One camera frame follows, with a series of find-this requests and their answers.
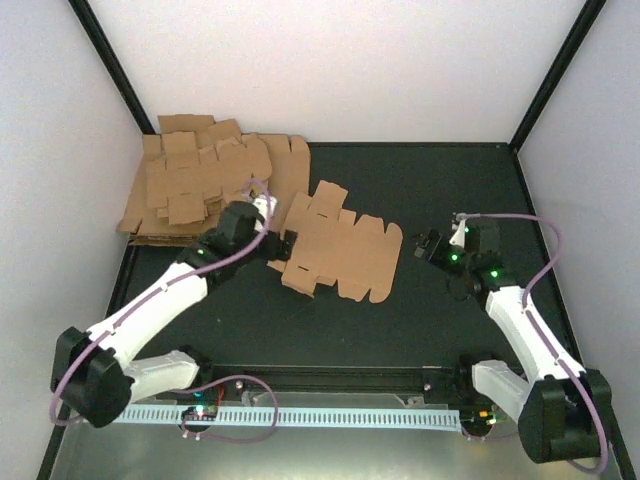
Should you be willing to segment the brown cardboard box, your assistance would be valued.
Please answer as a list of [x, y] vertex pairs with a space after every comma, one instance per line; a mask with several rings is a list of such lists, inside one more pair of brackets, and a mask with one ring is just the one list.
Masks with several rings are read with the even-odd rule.
[[297, 239], [287, 261], [269, 266], [281, 283], [313, 296], [316, 286], [336, 286], [341, 298], [381, 303], [391, 293], [403, 232], [395, 223], [347, 210], [348, 191], [320, 181], [310, 196], [298, 193], [283, 228]]

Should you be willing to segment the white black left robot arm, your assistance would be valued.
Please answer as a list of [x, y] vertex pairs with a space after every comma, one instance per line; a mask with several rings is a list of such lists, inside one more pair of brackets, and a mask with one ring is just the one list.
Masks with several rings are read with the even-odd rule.
[[421, 364], [425, 310], [395, 223], [305, 199], [270, 228], [266, 197], [233, 201], [137, 297], [57, 339], [52, 400], [96, 428], [163, 393], [202, 399], [267, 370]]

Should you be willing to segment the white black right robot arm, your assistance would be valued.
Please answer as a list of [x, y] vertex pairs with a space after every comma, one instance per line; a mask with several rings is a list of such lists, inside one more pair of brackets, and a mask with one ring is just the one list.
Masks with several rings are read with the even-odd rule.
[[514, 371], [492, 353], [462, 355], [456, 394], [467, 405], [491, 402], [505, 413], [533, 462], [567, 461], [599, 475], [609, 460], [610, 385], [569, 354], [537, 310], [531, 290], [551, 267], [523, 285], [504, 261], [500, 218], [458, 213], [450, 235], [431, 229], [414, 240], [415, 256], [446, 274], [452, 296], [479, 304], [521, 366]]

